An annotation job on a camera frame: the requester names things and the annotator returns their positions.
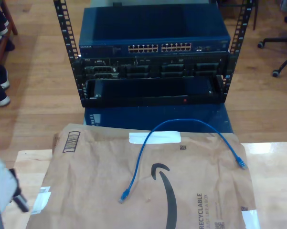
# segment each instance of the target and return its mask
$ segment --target wooden floor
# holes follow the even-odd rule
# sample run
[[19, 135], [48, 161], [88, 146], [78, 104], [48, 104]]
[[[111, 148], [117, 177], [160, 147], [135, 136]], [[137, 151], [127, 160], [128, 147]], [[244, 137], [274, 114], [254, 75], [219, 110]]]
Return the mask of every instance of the wooden floor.
[[[275, 1], [261, 0], [256, 31], [251, 23], [226, 101], [240, 141], [287, 141], [287, 67], [281, 78], [271, 72], [287, 59], [287, 43], [264, 37], [287, 35], [284, 13]], [[79, 40], [84, 7], [90, 0], [67, 0], [75, 38]], [[7, 55], [11, 104], [0, 108], [0, 157], [13, 166], [19, 150], [50, 149], [53, 135], [68, 123], [81, 124], [84, 109], [74, 83], [52, 0], [7, 0], [19, 35]], [[238, 9], [223, 10], [233, 34]]]

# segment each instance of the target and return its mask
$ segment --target blue box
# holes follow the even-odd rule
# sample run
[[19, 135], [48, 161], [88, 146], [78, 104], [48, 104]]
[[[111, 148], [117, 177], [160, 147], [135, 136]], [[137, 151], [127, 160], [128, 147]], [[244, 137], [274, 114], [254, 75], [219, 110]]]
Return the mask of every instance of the blue box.
[[227, 52], [230, 36], [216, 4], [85, 8], [83, 58]]

